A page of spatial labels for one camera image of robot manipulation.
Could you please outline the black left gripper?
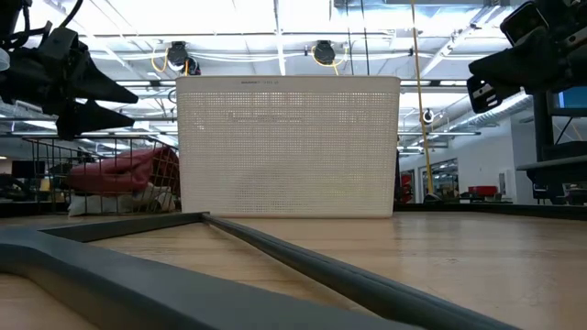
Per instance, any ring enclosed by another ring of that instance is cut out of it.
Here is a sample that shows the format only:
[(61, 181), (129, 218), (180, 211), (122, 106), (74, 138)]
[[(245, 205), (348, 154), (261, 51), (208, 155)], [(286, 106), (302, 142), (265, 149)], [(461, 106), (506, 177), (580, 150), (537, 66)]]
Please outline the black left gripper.
[(57, 133), (73, 140), (82, 133), (132, 127), (135, 120), (98, 105), (76, 100), (135, 104), (138, 97), (102, 73), (77, 32), (58, 27), (34, 48), (10, 53), (10, 68), (1, 73), (1, 99), (36, 105), (58, 116)]

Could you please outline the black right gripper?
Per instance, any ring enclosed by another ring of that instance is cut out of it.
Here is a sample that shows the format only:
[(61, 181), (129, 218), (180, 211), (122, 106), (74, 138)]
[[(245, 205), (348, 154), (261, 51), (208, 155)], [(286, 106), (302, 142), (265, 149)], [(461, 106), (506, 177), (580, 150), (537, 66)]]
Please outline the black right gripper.
[[(586, 85), (586, 0), (537, 0), (536, 4), (548, 23), (548, 34), (532, 31), (512, 48), (469, 65), (467, 90), (475, 114), (502, 103), (494, 89), (535, 88), (548, 81), (548, 90), (562, 92)], [(557, 55), (554, 78), (550, 39)]]

